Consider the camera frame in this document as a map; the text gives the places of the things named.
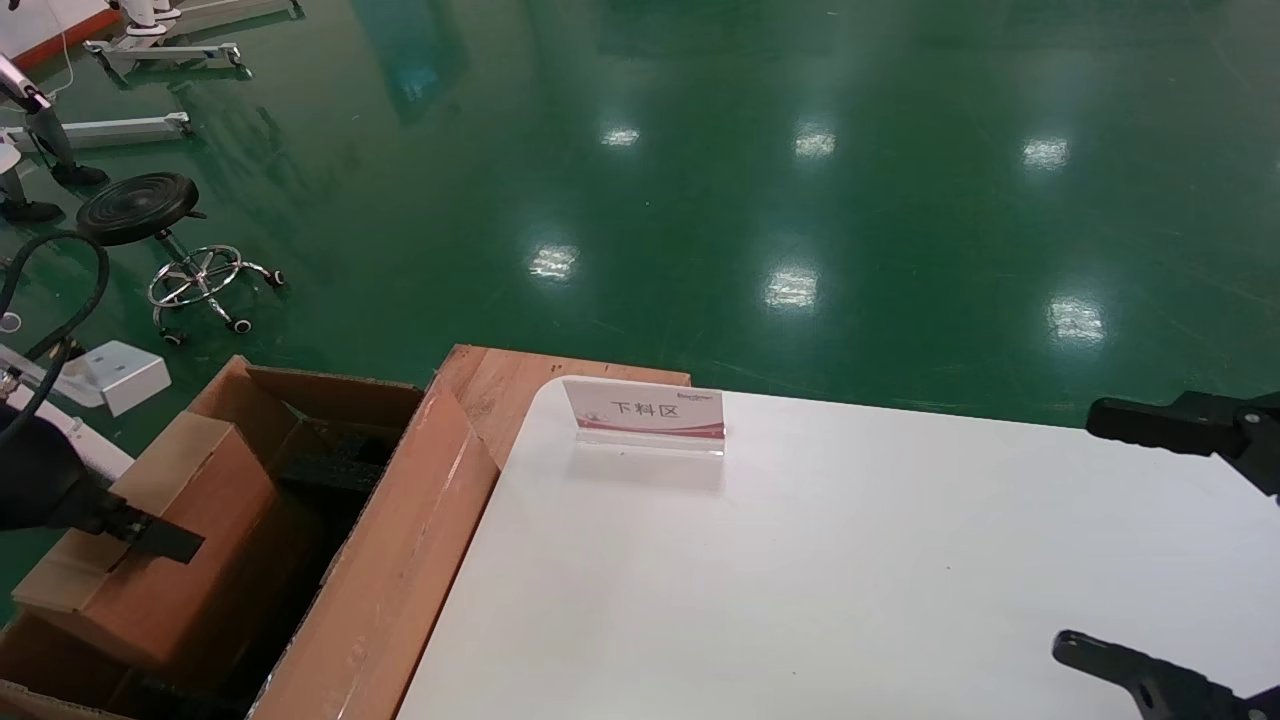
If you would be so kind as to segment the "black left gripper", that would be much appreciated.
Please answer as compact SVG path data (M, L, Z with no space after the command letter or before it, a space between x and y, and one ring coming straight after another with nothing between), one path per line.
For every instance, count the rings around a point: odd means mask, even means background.
M138 553L189 564L205 538L138 509L108 491L72 442L37 416L1 448L1 529L79 529L124 542Z

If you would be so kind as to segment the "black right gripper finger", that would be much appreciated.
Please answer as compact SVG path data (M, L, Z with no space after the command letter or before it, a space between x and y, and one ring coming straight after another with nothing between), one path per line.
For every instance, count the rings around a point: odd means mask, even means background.
M1188 667L1075 630L1061 630L1051 655L1066 667L1123 688L1143 719L1279 717L1276 685L1240 697Z
M1279 393L1235 398L1187 391L1169 405L1098 398L1085 430L1172 454L1220 456L1262 495L1279 497Z

